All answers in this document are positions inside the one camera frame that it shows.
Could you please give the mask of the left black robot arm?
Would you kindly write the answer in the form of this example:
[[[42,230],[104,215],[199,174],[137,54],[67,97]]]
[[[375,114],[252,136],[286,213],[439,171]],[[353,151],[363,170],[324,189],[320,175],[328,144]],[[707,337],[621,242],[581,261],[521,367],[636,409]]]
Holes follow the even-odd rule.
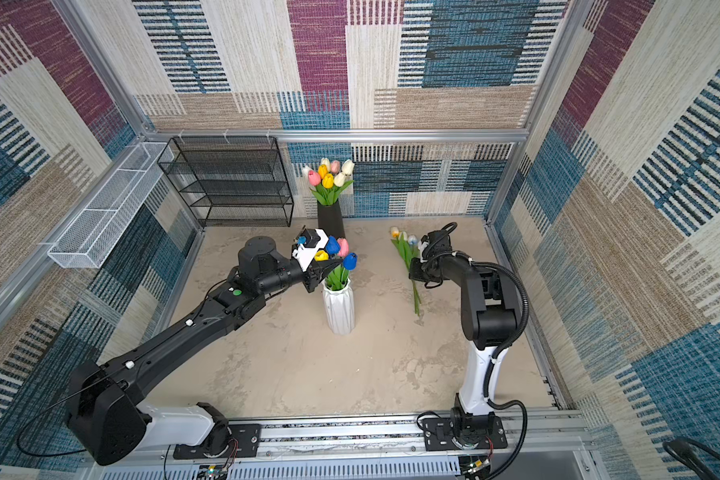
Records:
[[[294,285],[313,292],[341,266],[338,251],[336,239],[321,229],[303,229],[289,257],[278,252],[270,237],[249,239],[238,252],[237,266],[180,321],[101,365],[86,361],[72,372],[68,429],[101,466],[153,446],[185,446],[207,458],[230,454],[233,434],[215,407],[204,402],[155,407],[146,397],[195,354],[240,329],[276,295]]]

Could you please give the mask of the black cylindrical vase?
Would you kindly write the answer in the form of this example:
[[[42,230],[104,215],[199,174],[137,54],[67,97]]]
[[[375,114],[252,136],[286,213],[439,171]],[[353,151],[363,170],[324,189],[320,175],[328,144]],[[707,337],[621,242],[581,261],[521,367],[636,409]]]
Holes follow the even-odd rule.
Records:
[[[328,236],[336,239],[345,237],[343,215],[340,202],[336,201],[330,205],[317,205],[318,227]]]

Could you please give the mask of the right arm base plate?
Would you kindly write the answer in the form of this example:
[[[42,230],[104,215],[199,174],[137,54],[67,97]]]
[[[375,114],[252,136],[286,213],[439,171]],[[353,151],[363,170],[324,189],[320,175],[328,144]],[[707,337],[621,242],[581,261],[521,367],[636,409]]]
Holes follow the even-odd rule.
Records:
[[[508,447],[506,430],[496,415],[478,416],[474,423],[469,418],[466,424],[456,424],[450,418],[424,416],[417,425],[424,435],[427,451],[450,450],[497,450]]]

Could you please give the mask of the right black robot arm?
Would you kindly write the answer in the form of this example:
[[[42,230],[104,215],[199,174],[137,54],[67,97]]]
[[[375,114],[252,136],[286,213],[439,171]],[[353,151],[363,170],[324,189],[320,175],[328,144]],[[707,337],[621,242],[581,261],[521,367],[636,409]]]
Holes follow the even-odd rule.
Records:
[[[509,404],[497,403],[495,389],[503,359],[528,323],[527,295],[505,267],[455,249],[456,227],[451,222],[424,235],[408,268],[409,278],[427,288],[447,281],[459,287],[459,318],[469,344],[465,377],[449,417],[425,415],[420,425],[429,450],[502,449],[508,442],[497,412]]]

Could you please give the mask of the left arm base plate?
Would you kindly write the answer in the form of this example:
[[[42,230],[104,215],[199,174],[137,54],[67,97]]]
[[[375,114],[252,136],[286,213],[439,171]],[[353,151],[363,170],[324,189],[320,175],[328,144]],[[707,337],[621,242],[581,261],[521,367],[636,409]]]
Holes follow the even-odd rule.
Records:
[[[197,446],[178,445],[174,460],[215,460],[253,458],[258,453],[261,424],[230,424],[215,428],[208,439]]]

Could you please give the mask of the white ribbed ceramic vase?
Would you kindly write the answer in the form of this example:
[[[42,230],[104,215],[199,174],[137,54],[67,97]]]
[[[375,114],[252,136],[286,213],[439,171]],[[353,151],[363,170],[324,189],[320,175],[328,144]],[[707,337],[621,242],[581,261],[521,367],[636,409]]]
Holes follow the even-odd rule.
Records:
[[[355,327],[354,291],[351,281],[341,290],[331,290],[326,282],[323,285],[323,301],[327,323],[337,335],[349,335]]]

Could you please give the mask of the cream white tulip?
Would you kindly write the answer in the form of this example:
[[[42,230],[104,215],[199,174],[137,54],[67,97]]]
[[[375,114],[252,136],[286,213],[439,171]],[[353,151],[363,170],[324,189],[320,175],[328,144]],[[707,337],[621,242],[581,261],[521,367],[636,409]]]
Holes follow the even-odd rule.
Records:
[[[345,176],[351,176],[355,168],[355,163],[351,159],[347,159],[342,165],[342,173]]]

